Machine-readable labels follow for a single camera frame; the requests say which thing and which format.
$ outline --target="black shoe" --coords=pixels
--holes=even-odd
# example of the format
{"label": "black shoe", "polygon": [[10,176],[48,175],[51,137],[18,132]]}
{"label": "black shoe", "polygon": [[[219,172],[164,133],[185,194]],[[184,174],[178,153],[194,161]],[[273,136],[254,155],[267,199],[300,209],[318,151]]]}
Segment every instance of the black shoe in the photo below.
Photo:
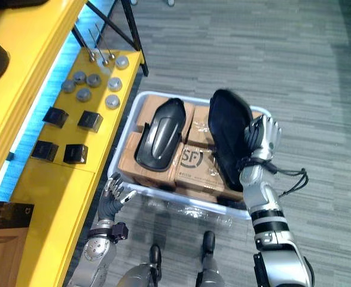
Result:
{"label": "black shoe", "polygon": [[202,261],[207,254],[210,254],[212,256],[214,249],[215,249],[215,234],[212,231],[206,231],[205,234],[203,235]]}
{"label": "black shoe", "polygon": [[161,270],[161,263],[162,263],[162,255],[161,255],[161,249],[159,248],[158,245],[153,244],[150,248],[150,263],[156,264],[157,265],[157,282],[161,280],[162,278],[162,270]]}

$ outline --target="yellow table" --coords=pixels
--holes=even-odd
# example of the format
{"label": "yellow table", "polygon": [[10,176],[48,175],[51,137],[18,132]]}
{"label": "yellow table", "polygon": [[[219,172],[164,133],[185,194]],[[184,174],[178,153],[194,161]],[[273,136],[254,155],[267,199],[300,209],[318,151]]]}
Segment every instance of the yellow table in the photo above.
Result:
{"label": "yellow table", "polygon": [[49,0],[0,10],[0,45],[10,62],[0,78],[0,168],[86,0]]}
{"label": "yellow table", "polygon": [[[65,110],[69,117],[61,129],[45,124],[38,138],[59,146],[54,161],[30,158],[11,198],[13,202],[35,205],[17,278],[18,287],[61,287],[135,75],[144,61],[139,51],[114,51],[117,57],[126,55],[130,62],[128,68],[118,70],[113,63],[104,67],[99,53],[95,53],[97,63],[90,63],[83,48],[68,78],[72,78],[78,70],[87,75],[97,73],[102,79],[101,86],[89,88],[92,96],[86,103],[75,98],[76,92],[86,87],[85,84],[76,86],[73,93],[59,94],[54,107]],[[108,90],[110,77],[121,79],[123,85],[120,91]],[[105,99],[109,94],[116,94],[120,99],[117,109],[106,107]],[[97,133],[77,126],[84,110],[97,112],[103,117]],[[66,144],[86,145],[86,164],[64,163]]]}

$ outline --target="sf express logo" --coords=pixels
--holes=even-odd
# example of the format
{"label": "sf express logo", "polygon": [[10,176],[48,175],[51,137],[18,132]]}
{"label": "sf express logo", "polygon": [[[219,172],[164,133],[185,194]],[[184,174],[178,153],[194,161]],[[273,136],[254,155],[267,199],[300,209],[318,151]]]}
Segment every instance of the sf express logo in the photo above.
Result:
{"label": "sf express logo", "polygon": [[194,169],[199,166],[202,160],[203,153],[201,151],[189,151],[185,149],[182,154],[181,166]]}

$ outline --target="robotic hand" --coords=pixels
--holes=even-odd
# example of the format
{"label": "robotic hand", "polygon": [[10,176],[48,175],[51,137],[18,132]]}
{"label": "robotic hand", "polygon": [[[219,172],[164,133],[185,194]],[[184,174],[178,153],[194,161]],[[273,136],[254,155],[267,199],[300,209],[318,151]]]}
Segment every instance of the robotic hand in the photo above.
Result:
{"label": "robotic hand", "polygon": [[273,175],[280,170],[270,161],[281,133],[278,123],[264,115],[245,130],[245,142],[252,154],[240,173],[240,183],[260,251],[254,255],[255,275],[262,287],[313,287],[312,267],[299,251],[280,206],[280,196],[272,188]]}
{"label": "robotic hand", "polygon": [[98,205],[98,223],[88,233],[88,241],[68,286],[101,287],[105,283],[110,263],[117,250],[115,244],[127,239],[129,230],[125,223],[114,224],[115,214],[137,193],[131,191],[120,200],[123,191],[119,173],[106,182]]}

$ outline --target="cardboard box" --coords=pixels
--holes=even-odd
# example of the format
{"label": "cardboard box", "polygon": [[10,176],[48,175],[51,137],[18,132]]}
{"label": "cardboard box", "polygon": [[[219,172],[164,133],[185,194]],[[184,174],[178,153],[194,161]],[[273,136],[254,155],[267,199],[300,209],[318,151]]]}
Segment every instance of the cardboard box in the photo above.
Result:
{"label": "cardboard box", "polygon": [[165,190],[175,188],[175,172],[182,154],[183,143],[178,145],[172,164],[165,172],[153,172],[140,166],[134,159],[134,153],[142,134],[132,132],[126,142],[118,168],[126,175],[131,176],[136,182],[146,187],[157,187]]}
{"label": "cardboard box", "polygon": [[[194,116],[187,138],[188,145],[209,149],[212,149],[214,146],[208,123],[209,110],[209,106],[195,106]],[[253,118],[257,118],[261,114],[260,112],[252,112]]]}
{"label": "cardboard box", "polygon": [[216,196],[213,196],[212,194],[209,194],[209,193],[205,193],[203,191],[197,191],[197,190],[191,190],[189,188],[177,187],[175,192],[182,194],[183,196],[194,197],[195,199],[205,200],[205,201],[213,202],[213,203],[218,202],[218,200],[216,199]]}
{"label": "cardboard box", "polygon": [[224,185],[215,157],[209,149],[185,145],[176,170],[175,182],[177,187],[204,191],[215,197],[243,199],[242,193]]}
{"label": "cardboard box", "polygon": [[[168,100],[169,100],[168,97],[160,97],[160,96],[154,96],[154,95],[147,96],[136,122],[138,132],[140,133],[143,132],[145,123],[151,124],[151,120],[157,108],[163,103],[167,102]],[[191,121],[193,119],[195,106],[192,103],[184,103],[184,107],[186,112],[186,122],[185,122],[184,128],[182,129],[183,143],[185,143],[187,140],[187,134],[190,129]]]}
{"label": "cardboard box", "polygon": [[33,205],[0,201],[0,287],[16,285]]}

